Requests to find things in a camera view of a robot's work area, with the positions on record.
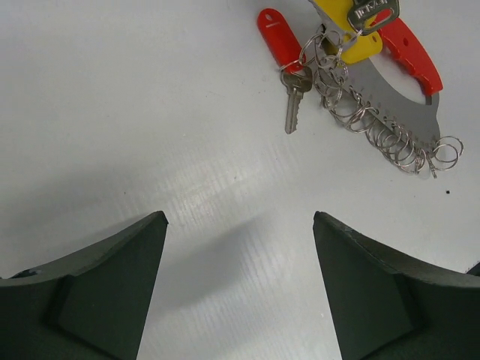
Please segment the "red handled key organizer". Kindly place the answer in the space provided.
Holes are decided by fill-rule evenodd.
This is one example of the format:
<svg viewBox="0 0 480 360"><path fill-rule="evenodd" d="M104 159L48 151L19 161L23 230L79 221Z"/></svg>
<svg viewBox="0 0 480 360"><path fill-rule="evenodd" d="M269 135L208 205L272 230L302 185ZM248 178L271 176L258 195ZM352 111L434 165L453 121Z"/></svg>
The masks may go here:
<svg viewBox="0 0 480 360"><path fill-rule="evenodd" d="M443 136L437 121L439 95L425 104L402 95L371 60L348 65L327 47L340 40L339 28L321 22L304 45L313 48L313 86L322 106L351 133L363 134L400 171L432 175L454 168L464 153L456 136Z"/></svg>

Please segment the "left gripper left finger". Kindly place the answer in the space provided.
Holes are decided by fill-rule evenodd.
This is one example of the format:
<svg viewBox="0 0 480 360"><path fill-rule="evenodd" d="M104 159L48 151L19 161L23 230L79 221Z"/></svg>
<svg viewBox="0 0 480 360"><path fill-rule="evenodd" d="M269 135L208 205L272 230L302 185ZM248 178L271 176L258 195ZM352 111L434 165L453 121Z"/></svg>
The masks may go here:
<svg viewBox="0 0 480 360"><path fill-rule="evenodd" d="M2 359L136 359L167 234L155 211L1 279Z"/></svg>

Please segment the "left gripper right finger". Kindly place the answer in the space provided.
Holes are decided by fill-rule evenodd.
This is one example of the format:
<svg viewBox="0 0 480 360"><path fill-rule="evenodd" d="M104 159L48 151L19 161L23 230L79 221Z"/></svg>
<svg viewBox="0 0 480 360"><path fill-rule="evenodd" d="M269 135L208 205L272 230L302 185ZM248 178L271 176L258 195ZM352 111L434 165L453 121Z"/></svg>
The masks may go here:
<svg viewBox="0 0 480 360"><path fill-rule="evenodd" d="M313 234L342 359L479 358L478 265L432 265L320 211Z"/></svg>

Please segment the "key with yellow window tag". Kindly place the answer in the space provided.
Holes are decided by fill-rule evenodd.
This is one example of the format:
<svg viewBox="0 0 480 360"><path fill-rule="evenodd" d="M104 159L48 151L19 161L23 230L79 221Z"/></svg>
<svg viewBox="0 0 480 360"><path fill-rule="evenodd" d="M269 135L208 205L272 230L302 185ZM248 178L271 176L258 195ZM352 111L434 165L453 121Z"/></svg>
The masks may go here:
<svg viewBox="0 0 480 360"><path fill-rule="evenodd" d="M322 25L315 40L316 63L322 67L322 41L328 38L336 47L343 46L346 65L374 56L383 48L379 30L400 14L398 1L312 1Z"/></svg>

